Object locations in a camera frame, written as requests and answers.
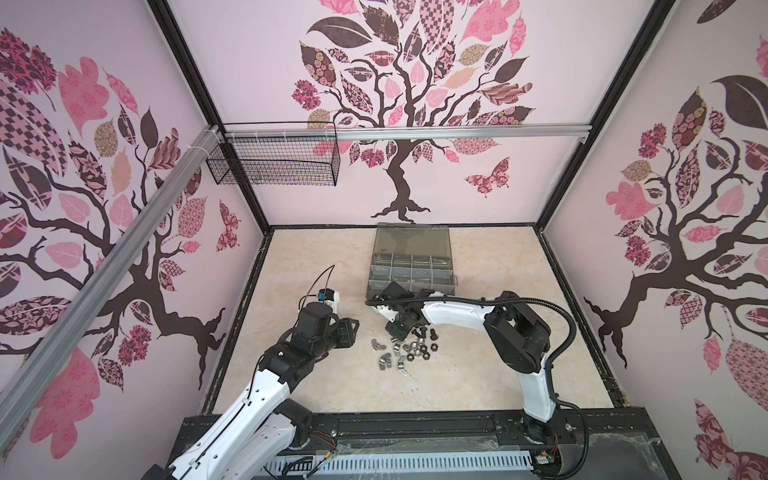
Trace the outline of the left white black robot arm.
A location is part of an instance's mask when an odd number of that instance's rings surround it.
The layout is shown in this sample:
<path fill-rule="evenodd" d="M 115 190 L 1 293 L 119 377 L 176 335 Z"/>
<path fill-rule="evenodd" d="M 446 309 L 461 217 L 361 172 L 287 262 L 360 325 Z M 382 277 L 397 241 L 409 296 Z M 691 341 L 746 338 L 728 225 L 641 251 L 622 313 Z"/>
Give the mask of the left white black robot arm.
<path fill-rule="evenodd" d="M 338 316 L 340 295 L 323 289 L 257 362 L 251 380 L 218 420 L 167 467 L 145 479 L 251 479 L 296 437 L 308 442 L 311 412 L 290 399 L 334 349 L 354 345 L 359 322 Z"/>

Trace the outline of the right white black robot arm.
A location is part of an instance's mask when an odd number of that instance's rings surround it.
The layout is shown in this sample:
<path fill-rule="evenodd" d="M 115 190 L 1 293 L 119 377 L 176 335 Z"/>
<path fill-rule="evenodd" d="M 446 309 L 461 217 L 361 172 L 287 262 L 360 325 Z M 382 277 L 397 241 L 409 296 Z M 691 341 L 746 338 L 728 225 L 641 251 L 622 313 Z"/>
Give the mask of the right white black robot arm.
<path fill-rule="evenodd" d="M 565 405 L 555 392 L 554 361 L 574 342 L 577 324 L 566 309 L 547 300 L 520 297 L 504 291 L 493 299 L 472 299 L 433 290 L 417 293 L 391 282 L 365 304 L 387 319 L 386 331 L 405 339 L 416 327 L 455 326 L 484 332 L 502 362 L 516 372 L 523 407 L 521 430 L 536 444 L 556 440 L 555 413 Z M 568 325 L 565 339 L 551 347 L 551 328 L 533 310 L 544 307 L 560 315 Z"/>

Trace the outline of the silver wing nut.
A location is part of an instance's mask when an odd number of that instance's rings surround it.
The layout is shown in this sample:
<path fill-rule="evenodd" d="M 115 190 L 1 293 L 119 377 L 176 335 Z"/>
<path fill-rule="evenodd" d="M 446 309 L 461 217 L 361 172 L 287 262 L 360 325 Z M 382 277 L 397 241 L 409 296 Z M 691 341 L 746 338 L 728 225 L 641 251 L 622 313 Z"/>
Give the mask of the silver wing nut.
<path fill-rule="evenodd" d="M 385 371 L 385 370 L 391 368 L 392 367 L 392 355 L 390 353 L 383 354 L 378 359 L 378 365 L 379 365 L 379 369 L 381 371 Z"/>
<path fill-rule="evenodd" d="M 397 371 L 404 378 L 412 378 L 412 375 L 407 370 L 407 363 L 406 357 L 400 357 L 397 362 Z"/>

